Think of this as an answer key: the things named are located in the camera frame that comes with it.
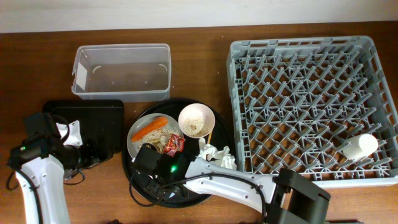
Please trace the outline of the peanut shells and rice scraps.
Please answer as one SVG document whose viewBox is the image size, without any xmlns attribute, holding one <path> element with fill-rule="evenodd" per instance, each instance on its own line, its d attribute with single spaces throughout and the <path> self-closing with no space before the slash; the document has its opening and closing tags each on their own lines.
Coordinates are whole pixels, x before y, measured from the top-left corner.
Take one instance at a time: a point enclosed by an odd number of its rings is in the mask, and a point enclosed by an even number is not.
<svg viewBox="0 0 398 224">
<path fill-rule="evenodd" d="M 170 140 L 172 135 L 179 136 L 180 133 L 174 128 L 160 128 L 158 130 L 152 131 L 146 134 L 141 140 L 140 143 L 148 143 L 155 147 L 157 152 L 163 153 L 166 147 L 166 144 Z"/>
</svg>

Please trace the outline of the red snack wrapper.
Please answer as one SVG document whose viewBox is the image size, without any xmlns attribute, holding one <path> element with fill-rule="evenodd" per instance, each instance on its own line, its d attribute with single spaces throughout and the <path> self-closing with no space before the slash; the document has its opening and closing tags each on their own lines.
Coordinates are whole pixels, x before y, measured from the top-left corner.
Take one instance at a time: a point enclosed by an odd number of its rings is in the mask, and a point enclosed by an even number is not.
<svg viewBox="0 0 398 224">
<path fill-rule="evenodd" d="M 185 138 L 172 134 L 168 143 L 164 147 L 164 154 L 173 157 L 176 152 L 183 152 Z"/>
</svg>

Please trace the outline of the grey plate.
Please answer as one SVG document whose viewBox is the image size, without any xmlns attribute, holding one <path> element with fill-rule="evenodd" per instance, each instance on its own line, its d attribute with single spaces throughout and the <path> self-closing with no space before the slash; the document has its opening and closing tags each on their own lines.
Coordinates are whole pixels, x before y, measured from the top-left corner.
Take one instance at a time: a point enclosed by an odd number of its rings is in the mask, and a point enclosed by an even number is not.
<svg viewBox="0 0 398 224">
<path fill-rule="evenodd" d="M 162 114 L 162 113 L 152 113 L 152 114 L 145 115 L 145 116 L 139 118 L 131 126 L 131 128 L 127 134 L 126 146 L 127 146 L 127 151 L 132 159 L 137 156 L 137 153 L 139 152 L 139 149 L 142 146 L 142 144 L 140 143 L 140 140 L 132 142 L 131 141 L 132 136 L 134 134 L 136 134 L 140 129 L 147 126 L 149 123 L 151 123 L 153 120 L 155 120 L 159 116 L 165 116 L 168 120 L 168 124 L 166 124 L 163 128 L 174 128 L 180 133 L 179 136 L 183 137 L 183 132 L 179 128 L 177 121 L 175 119 L 173 119 L 171 116 Z"/>
</svg>

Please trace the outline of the orange carrot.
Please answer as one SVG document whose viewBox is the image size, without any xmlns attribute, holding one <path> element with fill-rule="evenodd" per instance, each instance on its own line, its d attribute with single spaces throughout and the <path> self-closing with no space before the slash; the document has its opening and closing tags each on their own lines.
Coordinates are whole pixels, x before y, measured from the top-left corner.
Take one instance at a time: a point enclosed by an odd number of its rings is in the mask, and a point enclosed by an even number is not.
<svg viewBox="0 0 398 224">
<path fill-rule="evenodd" d="M 147 126 L 140 129 L 136 134 L 134 134 L 131 138 L 131 141 L 138 141 L 142 139 L 146 134 L 149 134 L 152 131 L 163 128 L 166 124 L 168 124 L 168 120 L 165 116 L 159 116 Z"/>
</svg>

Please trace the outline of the white tissue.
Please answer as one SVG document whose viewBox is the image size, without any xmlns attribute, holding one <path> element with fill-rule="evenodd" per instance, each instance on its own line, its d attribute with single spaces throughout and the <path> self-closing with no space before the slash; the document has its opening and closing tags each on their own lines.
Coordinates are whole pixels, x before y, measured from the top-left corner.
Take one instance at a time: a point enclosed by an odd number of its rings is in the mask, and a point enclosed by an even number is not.
<svg viewBox="0 0 398 224">
<path fill-rule="evenodd" d="M 204 148 L 200 149 L 198 156 L 216 166 L 232 170 L 237 169 L 236 158 L 230 153 L 228 146 L 219 151 L 211 144 L 205 144 Z"/>
</svg>

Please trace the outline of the white cup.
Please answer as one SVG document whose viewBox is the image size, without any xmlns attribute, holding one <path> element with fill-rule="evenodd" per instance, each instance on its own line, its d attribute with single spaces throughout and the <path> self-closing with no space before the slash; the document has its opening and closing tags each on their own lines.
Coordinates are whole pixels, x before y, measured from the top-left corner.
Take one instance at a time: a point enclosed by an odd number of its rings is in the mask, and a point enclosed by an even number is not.
<svg viewBox="0 0 398 224">
<path fill-rule="evenodd" d="M 368 157 L 379 147 L 378 140 L 372 134 L 360 134 L 346 140 L 342 152 L 349 160 L 358 160 Z"/>
</svg>

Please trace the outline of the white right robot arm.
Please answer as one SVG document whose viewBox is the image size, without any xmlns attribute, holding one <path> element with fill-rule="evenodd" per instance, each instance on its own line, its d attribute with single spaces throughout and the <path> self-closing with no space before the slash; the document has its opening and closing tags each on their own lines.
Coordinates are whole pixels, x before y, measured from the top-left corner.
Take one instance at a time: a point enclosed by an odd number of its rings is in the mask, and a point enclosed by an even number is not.
<svg viewBox="0 0 398 224">
<path fill-rule="evenodd" d="M 132 164 L 159 185 L 156 203 L 186 190 L 216 195 L 257 210 L 262 223 L 324 223 L 331 199 L 294 170 L 281 169 L 277 176 L 248 174 L 184 152 L 159 154 L 150 144 L 140 148 Z"/>
</svg>

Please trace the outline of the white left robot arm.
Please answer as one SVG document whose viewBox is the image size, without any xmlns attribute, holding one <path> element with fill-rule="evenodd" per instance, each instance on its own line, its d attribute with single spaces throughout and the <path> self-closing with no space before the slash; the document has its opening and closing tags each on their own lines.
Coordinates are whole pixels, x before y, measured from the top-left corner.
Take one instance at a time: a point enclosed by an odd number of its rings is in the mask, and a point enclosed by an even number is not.
<svg viewBox="0 0 398 224">
<path fill-rule="evenodd" d="M 60 138 L 38 135 L 11 150 L 8 166 L 24 197 L 27 223 L 70 223 L 65 180 L 112 158 L 102 144 L 64 145 Z"/>
</svg>

